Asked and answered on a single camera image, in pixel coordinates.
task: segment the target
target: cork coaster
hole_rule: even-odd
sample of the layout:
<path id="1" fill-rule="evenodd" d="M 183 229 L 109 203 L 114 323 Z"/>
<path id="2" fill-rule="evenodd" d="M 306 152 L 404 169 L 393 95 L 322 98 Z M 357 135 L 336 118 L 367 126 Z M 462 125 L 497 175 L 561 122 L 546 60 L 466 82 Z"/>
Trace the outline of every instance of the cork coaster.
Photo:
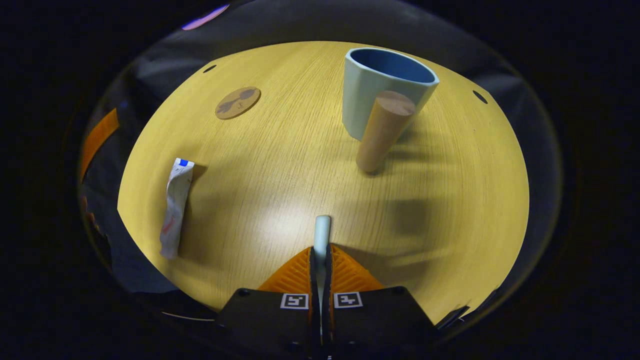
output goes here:
<path id="1" fill-rule="evenodd" d="M 253 86 L 240 88 L 225 96 L 216 108 L 218 119 L 226 120 L 249 110 L 260 98 L 260 89 Z"/>

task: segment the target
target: light blue cup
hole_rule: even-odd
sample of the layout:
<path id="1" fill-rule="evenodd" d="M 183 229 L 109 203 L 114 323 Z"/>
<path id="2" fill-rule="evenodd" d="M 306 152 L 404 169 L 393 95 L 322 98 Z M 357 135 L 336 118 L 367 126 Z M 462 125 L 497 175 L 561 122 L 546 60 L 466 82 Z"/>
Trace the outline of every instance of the light blue cup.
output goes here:
<path id="1" fill-rule="evenodd" d="M 439 83 L 435 72 L 408 56 L 373 47 L 351 49 L 344 60 L 342 123 L 349 135 L 362 141 L 380 92 L 391 90 L 407 96 L 418 113 Z"/>

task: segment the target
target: wooden table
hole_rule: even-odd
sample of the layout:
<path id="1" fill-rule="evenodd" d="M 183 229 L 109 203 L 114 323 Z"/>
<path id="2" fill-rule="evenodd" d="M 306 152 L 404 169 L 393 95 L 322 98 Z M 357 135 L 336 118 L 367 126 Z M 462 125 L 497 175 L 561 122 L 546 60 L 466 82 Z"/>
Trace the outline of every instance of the wooden table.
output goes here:
<path id="1" fill-rule="evenodd" d="M 237 288 L 257 288 L 313 244 L 317 215 L 333 218 L 332 242 L 383 285 L 406 286 L 434 323 L 473 310 L 507 276 L 529 185 L 503 112 L 473 82 L 413 56 L 441 83 L 383 172 L 367 176 L 341 120 L 344 55 L 360 46 L 296 42 L 214 60 L 144 128 L 118 211 L 151 263 L 189 296 L 221 309 Z M 262 90 L 257 104 L 217 119 L 220 100 L 244 86 Z M 169 261 L 159 234 L 175 158 L 197 168 L 179 258 Z"/>

